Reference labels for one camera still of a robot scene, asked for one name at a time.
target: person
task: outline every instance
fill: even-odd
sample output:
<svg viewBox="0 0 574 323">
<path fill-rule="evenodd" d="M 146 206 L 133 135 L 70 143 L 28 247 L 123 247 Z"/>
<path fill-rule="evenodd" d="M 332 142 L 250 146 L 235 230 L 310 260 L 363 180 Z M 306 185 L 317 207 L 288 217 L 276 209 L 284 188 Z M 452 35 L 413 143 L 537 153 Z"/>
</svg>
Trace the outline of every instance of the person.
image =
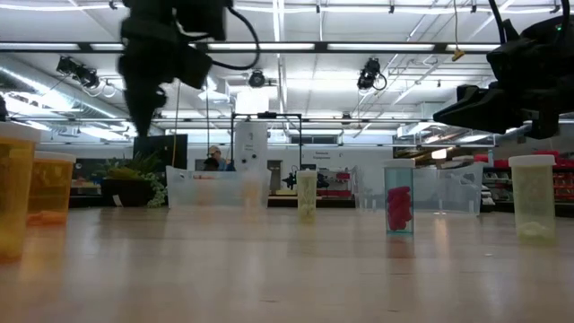
<svg viewBox="0 0 574 323">
<path fill-rule="evenodd" d="M 217 171 L 219 170 L 219 162 L 213 158 L 209 157 L 204 161 L 204 171 Z"/>
<path fill-rule="evenodd" d="M 213 145 L 209 147 L 209 155 L 211 158 L 214 158 L 217 162 L 219 162 L 218 171 L 226 171 L 227 169 L 227 162 L 222 158 L 222 151 L 219 149 L 218 146 Z"/>
</svg>

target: white machine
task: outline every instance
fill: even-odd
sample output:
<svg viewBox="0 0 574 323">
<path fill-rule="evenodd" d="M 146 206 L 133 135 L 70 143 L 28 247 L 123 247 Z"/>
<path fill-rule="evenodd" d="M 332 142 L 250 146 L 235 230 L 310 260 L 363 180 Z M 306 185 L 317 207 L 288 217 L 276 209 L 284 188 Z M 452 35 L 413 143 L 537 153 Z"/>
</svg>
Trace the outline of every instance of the white machine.
<svg viewBox="0 0 574 323">
<path fill-rule="evenodd" d="M 234 161 L 237 171 L 267 169 L 266 122 L 243 121 L 236 125 Z"/>
</svg>

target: potted plant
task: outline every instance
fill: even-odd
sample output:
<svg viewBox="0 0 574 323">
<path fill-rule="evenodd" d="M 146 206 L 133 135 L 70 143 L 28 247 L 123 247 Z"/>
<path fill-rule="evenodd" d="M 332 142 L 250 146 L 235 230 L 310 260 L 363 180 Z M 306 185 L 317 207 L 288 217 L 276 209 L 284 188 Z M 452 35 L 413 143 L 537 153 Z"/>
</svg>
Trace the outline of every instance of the potted plant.
<svg viewBox="0 0 574 323">
<path fill-rule="evenodd" d="M 97 175 L 103 177 L 101 194 L 113 205 L 163 205 L 167 190 L 155 174 L 160 163 L 155 153 L 148 157 L 138 153 L 132 160 L 107 160 L 97 171 Z"/>
</svg>

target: pipe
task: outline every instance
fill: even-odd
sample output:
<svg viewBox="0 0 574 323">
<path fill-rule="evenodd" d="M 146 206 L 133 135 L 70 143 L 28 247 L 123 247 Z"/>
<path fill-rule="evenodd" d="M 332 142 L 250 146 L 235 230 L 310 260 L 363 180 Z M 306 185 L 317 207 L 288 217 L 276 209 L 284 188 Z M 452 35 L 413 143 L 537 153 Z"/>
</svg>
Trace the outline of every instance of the pipe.
<svg viewBox="0 0 574 323">
<path fill-rule="evenodd" d="M 37 92 L 46 93 L 50 91 L 51 86 L 59 83 L 59 80 L 56 78 L 48 76 L 47 74 L 44 74 L 41 71 L 7 55 L 0 54 L 0 62 L 0 74 L 5 75 L 19 84 L 24 84 L 29 88 L 33 88 Z M 60 83 L 56 89 L 52 89 L 51 91 L 60 94 L 66 99 L 81 102 L 86 107 L 98 111 L 106 117 L 129 117 L 129 115 L 122 109 L 113 107 L 97 98 L 92 98 L 81 90 L 78 90 L 66 83 Z"/>
</svg>

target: metal frame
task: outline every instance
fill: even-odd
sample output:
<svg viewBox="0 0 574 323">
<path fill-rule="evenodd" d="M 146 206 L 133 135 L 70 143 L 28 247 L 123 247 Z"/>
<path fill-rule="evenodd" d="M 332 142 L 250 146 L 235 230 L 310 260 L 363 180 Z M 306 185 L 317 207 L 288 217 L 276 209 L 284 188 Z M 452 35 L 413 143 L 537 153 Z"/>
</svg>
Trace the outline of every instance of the metal frame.
<svg viewBox="0 0 574 323">
<path fill-rule="evenodd" d="M 209 118 L 209 121 L 214 123 L 231 122 L 236 117 L 256 117 L 257 114 L 247 115 L 247 114 L 237 114 L 233 113 L 231 118 Z M 304 118 L 300 113 L 277 113 L 277 117 L 290 116 L 296 117 L 300 120 L 300 123 L 313 122 L 313 123 L 378 123 L 378 124 L 396 124 L 396 123 L 416 123 L 416 122 L 434 122 L 430 118 Z M 130 121 L 130 118 L 43 118 L 43 117 L 12 117 L 12 121 L 25 122 L 25 121 L 37 121 L 37 122 L 119 122 L 119 121 Z M 207 118 L 155 118 L 152 119 L 153 123 L 173 123 L 176 122 L 205 122 Z M 288 118 L 277 118 L 277 119 L 265 119 L 265 118 L 252 118 L 253 122 L 274 122 L 274 123 L 289 123 L 292 120 Z"/>
<path fill-rule="evenodd" d="M 233 165 L 233 167 L 235 167 L 235 156 L 234 156 L 234 152 L 233 152 L 233 146 L 234 146 L 234 135 L 233 135 L 233 130 L 235 128 L 235 120 L 237 119 L 237 117 L 245 117 L 242 120 L 245 121 L 254 121 L 254 120 L 258 120 L 258 121 L 262 121 L 262 122 L 268 122 L 269 120 L 277 120 L 278 117 L 283 117 L 283 123 L 284 122 L 291 122 L 292 120 L 289 120 L 289 117 L 294 117 L 297 118 L 299 120 L 299 169 L 301 169 L 301 164 L 303 163 L 303 116 L 300 113 L 273 113 L 271 116 L 273 116 L 273 118 L 261 118 L 263 114 L 248 114 L 248 113 L 231 113 L 231 164 Z"/>
<path fill-rule="evenodd" d="M 254 42 L 237 41 L 237 42 L 199 42 L 190 43 L 190 46 L 197 48 L 205 53 L 254 53 L 255 49 L 251 48 L 210 48 L 210 45 L 251 45 Z M 281 46 L 312 44 L 312 48 L 281 48 Z M 454 50 L 447 49 L 452 42 L 414 42 L 414 41 L 262 41 L 260 52 L 262 54 L 453 54 Z M 329 45 L 357 45 L 371 48 L 348 48 L 334 49 Z M 376 48 L 376 46 L 387 46 L 388 48 Z M 429 49 L 409 49 L 413 45 L 433 45 Z M 459 42 L 458 45 L 464 46 L 495 46 L 498 43 L 488 42 Z M 491 50 L 488 48 L 469 48 L 465 53 L 486 54 Z M 55 54 L 121 54 L 123 45 L 120 42 L 78 42 L 78 41 L 0 41 L 0 53 L 55 53 Z"/>
</svg>

